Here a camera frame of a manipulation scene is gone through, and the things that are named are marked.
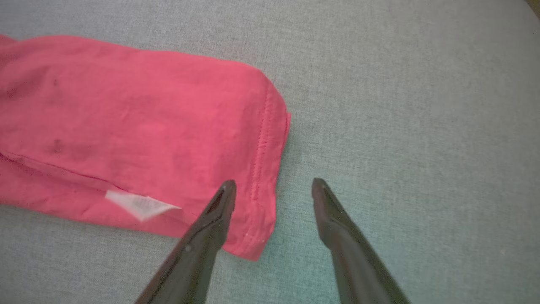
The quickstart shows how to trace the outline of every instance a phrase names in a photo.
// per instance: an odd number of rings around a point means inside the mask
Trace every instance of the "table surface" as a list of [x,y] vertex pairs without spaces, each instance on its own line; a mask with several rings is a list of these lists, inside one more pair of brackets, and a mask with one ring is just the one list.
[[[540,22],[525,1],[2,0],[0,32],[236,60],[273,81],[292,113],[275,232],[258,262],[218,254],[208,303],[338,302],[314,177],[412,303],[540,298]],[[131,303],[175,242],[0,207],[0,302]]]

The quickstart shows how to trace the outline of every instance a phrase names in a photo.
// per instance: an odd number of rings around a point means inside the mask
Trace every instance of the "white tag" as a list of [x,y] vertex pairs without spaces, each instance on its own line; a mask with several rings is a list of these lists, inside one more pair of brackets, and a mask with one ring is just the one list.
[[149,196],[140,196],[113,190],[108,190],[105,198],[124,208],[139,221],[146,221],[167,210],[181,209],[180,207],[155,200]]

